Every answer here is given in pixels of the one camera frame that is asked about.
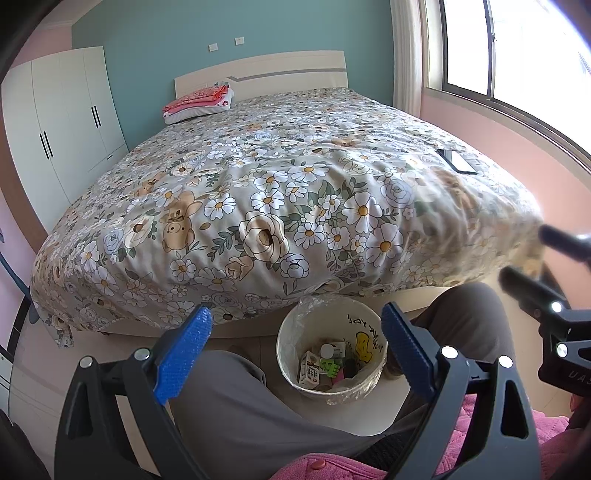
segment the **bed headboard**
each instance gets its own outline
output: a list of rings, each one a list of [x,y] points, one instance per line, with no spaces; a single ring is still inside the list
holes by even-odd
[[[235,100],[327,87],[348,87],[345,53],[313,50],[273,53],[214,65],[174,79],[177,98],[228,82]]]

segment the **white wardrobe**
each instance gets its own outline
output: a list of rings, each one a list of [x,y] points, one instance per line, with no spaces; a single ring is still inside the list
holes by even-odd
[[[128,153],[103,47],[14,67],[2,82],[2,111],[18,175],[48,232]]]

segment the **smartphone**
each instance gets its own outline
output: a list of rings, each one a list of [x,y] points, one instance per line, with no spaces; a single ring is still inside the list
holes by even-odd
[[[478,172],[462,158],[462,156],[453,150],[437,150],[437,153],[445,160],[448,165],[458,173],[465,175],[478,175]]]

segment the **plastic bag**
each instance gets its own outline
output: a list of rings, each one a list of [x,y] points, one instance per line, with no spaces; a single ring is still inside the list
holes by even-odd
[[[324,338],[346,342],[361,369],[328,392],[308,390],[298,385],[300,359]],[[363,303],[341,295],[301,299],[283,320],[277,336],[277,362],[285,379],[303,395],[328,405],[366,397],[378,383],[387,350],[380,317]]]

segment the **wardrobe handle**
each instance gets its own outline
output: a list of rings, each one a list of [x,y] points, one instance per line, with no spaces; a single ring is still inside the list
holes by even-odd
[[[99,124],[96,121],[96,117],[95,117],[95,108],[93,106],[90,107],[90,110],[92,111],[92,118],[95,120],[95,127],[99,128]]]
[[[95,113],[96,113],[96,119],[99,121],[99,127],[102,127],[102,125],[100,124],[99,111],[98,111],[98,109],[96,108],[96,105],[95,105]]]
[[[47,149],[45,147],[45,142],[43,141],[43,135],[39,134],[39,138],[41,138],[41,145],[43,145],[43,150],[45,151],[45,156],[49,160],[49,155],[47,154]]]
[[[49,140],[47,139],[47,132],[43,132],[43,135],[45,135],[45,141],[47,142],[47,148],[49,148],[49,154],[53,156],[53,152],[51,151],[51,145],[49,144]]]

